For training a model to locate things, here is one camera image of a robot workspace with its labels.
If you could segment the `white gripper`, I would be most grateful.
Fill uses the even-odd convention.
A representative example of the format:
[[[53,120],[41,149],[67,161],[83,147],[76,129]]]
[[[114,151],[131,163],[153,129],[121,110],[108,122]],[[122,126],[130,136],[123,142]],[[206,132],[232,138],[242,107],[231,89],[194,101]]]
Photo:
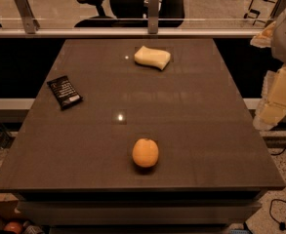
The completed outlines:
[[[269,131],[286,116],[286,8],[276,21],[270,23],[250,44],[257,48],[270,48],[272,56],[285,64],[276,72],[266,73],[262,98],[256,108],[253,126]]]

